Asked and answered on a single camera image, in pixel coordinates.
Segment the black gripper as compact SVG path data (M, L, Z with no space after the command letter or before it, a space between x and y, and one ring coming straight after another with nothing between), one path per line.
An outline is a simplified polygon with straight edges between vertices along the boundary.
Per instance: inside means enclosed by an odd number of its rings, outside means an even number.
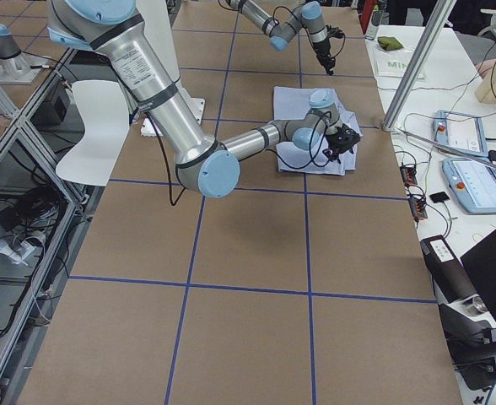
M353 146L360 141L360 135L346 124L335 127L334 133L326 133L327 148L323 154L329 162L340 162L340 155L345 152L353 153Z
M331 45L328 39L314 43L314 52L317 61L326 70L326 74L332 76L336 65L336 58L331 54Z

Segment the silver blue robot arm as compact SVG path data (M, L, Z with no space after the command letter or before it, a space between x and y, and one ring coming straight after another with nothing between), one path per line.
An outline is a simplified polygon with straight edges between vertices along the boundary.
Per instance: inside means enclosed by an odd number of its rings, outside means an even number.
M325 138L323 154L334 161L352 152L360 136L343 123L333 97L317 90L309 110L298 120L275 120L219 141L207 135L187 98L144 34L145 20L134 1L50 1L48 30L52 41L106 57L154 129L175 151L175 175L186 189L205 197L231 193L240 162L284 140L308 152Z
M246 17L269 37L271 46L277 51L285 50L291 40L301 30L305 30L318 63L327 75L334 74L337 55L332 55L331 38L344 39L345 34L338 27L325 23L318 1L304 3L292 9L277 6L273 14L269 14L255 1L218 1L218 5Z

